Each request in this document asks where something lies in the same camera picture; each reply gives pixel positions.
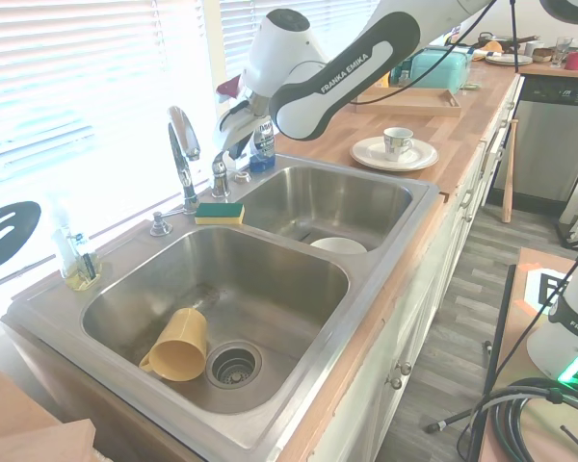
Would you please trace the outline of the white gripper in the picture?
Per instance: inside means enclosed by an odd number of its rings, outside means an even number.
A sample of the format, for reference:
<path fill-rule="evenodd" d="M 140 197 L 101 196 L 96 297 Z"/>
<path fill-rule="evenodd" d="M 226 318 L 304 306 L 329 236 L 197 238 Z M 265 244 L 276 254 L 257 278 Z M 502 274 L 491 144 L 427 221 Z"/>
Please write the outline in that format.
<path fill-rule="evenodd" d="M 250 102 L 242 99 L 217 121 L 213 141 L 220 152 L 227 152 L 232 160 L 242 156 L 254 131 L 254 114 Z"/>

